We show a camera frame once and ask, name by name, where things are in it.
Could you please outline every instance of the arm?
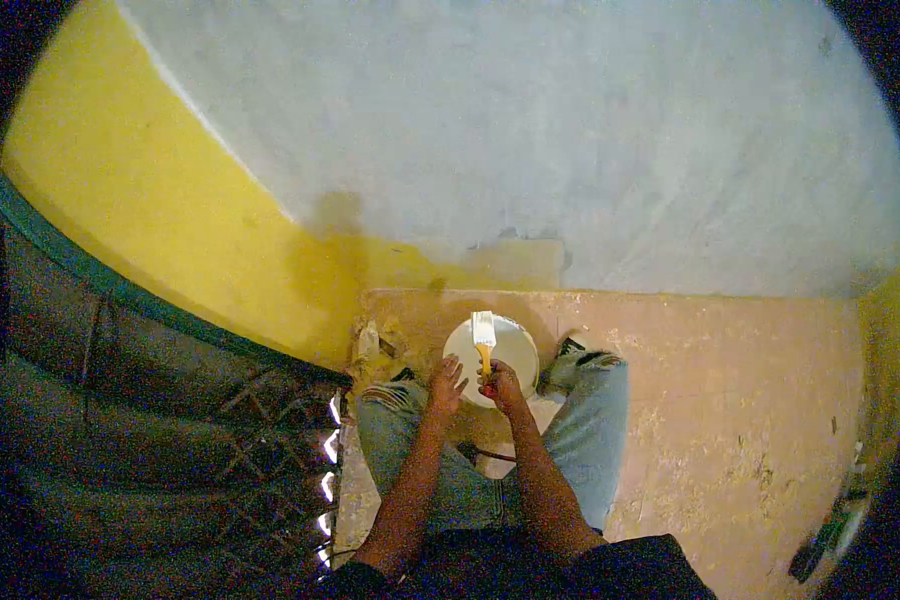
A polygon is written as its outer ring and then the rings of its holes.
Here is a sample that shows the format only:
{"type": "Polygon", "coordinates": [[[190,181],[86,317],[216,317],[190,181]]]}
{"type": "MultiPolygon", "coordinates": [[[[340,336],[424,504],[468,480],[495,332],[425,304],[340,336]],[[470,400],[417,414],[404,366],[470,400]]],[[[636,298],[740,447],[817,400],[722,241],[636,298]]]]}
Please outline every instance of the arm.
{"type": "Polygon", "coordinates": [[[398,580],[420,556],[447,430],[468,383],[463,379],[456,386],[463,369],[456,356],[444,358],[437,366],[416,440],[396,483],[380,504],[366,541],[353,555],[353,561],[370,565],[390,581],[398,580]]]}
{"type": "Polygon", "coordinates": [[[605,545],[607,541],[584,520],[573,488],[543,447],[537,422],[513,369],[493,361],[493,372],[482,392],[496,402],[510,422],[520,507],[528,533],[564,568],[589,549],[605,545]]]}

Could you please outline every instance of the teal trim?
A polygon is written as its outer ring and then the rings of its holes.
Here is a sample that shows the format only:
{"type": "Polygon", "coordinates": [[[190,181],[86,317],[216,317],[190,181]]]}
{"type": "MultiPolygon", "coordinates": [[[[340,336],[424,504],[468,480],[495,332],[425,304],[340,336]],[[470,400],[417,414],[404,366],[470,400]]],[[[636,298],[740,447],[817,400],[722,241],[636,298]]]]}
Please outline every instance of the teal trim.
{"type": "Polygon", "coordinates": [[[115,302],[132,308],[144,317],[233,354],[253,358],[305,377],[331,381],[341,386],[349,386],[353,382],[345,373],[313,365],[217,327],[131,282],[87,253],[44,219],[13,187],[5,174],[0,174],[0,213],[53,262],[86,282],[97,294],[107,294],[115,302]]]}

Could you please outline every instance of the paintbrush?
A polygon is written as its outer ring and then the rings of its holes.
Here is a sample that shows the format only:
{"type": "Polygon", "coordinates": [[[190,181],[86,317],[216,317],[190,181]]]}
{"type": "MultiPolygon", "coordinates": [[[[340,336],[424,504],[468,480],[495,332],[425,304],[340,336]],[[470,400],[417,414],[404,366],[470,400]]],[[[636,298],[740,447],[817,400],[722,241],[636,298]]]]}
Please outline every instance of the paintbrush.
{"type": "Polygon", "coordinates": [[[486,378],[491,374],[491,351],[497,345],[497,332],[493,328],[493,312],[480,310],[470,315],[470,329],[473,330],[473,346],[482,359],[482,373],[486,378]]]}

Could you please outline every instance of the paintbrush handle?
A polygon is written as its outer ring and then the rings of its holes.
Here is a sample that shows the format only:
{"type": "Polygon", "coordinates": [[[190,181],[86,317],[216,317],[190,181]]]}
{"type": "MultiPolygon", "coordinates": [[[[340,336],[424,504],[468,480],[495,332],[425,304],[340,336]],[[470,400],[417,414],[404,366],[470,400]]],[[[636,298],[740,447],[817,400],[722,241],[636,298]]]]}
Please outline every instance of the paintbrush handle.
{"type": "Polygon", "coordinates": [[[491,374],[491,347],[485,343],[478,343],[477,352],[480,353],[482,359],[483,376],[487,378],[491,374]]]}

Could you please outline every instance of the white paint bucket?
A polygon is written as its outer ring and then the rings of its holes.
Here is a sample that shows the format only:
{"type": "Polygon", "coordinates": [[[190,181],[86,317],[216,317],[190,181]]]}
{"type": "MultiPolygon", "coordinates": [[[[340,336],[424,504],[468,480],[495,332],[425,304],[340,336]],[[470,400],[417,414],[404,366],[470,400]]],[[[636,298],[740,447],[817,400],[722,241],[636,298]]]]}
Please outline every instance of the white paint bucket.
{"type": "MultiPolygon", "coordinates": [[[[540,371],[540,356],[534,338],[520,323],[500,315],[493,315],[493,329],[497,334],[497,344],[492,358],[504,361],[516,372],[524,398],[533,395],[537,387],[540,371]]],[[[463,377],[470,378],[463,389],[463,398],[484,408],[496,408],[493,400],[480,393],[480,352],[473,346],[473,329],[470,318],[453,330],[443,345],[443,355],[456,354],[463,363],[463,377]]]]}

